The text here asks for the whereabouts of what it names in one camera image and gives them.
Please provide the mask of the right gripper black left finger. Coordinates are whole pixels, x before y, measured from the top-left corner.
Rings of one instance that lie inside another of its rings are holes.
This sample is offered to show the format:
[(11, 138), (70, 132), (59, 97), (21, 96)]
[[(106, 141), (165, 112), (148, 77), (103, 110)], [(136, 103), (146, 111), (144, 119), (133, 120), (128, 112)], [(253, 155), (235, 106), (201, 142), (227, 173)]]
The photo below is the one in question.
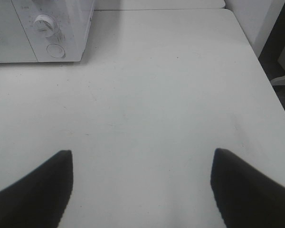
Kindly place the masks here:
[(72, 152), (59, 151), (0, 191), (0, 228), (57, 228), (73, 183)]

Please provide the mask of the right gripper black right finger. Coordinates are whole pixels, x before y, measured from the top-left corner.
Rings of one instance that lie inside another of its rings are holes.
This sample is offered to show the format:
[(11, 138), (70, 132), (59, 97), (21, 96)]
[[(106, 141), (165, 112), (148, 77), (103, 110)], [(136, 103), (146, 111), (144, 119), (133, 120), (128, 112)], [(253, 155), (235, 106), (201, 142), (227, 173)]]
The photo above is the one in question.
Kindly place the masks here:
[(285, 187), (233, 152), (214, 152), (210, 185), (228, 228), (285, 228)]

